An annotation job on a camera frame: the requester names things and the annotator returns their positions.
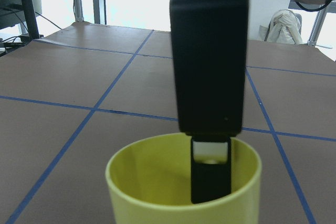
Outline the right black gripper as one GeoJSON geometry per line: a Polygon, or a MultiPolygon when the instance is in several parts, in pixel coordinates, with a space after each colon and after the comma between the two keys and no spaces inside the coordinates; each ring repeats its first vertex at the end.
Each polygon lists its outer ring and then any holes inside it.
{"type": "Polygon", "coordinates": [[[171,0],[178,122],[191,137],[191,201],[232,191],[232,138],[242,130],[248,0],[171,0]]]}

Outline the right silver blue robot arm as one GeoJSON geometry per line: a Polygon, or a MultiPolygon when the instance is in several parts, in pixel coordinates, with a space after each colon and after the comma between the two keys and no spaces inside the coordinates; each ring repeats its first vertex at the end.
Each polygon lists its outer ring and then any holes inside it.
{"type": "MultiPolygon", "coordinates": [[[[294,0],[327,7],[332,0],[294,0]]],[[[191,201],[232,193],[232,137],[242,130],[249,0],[170,0],[181,132],[191,137],[191,201]]]]}

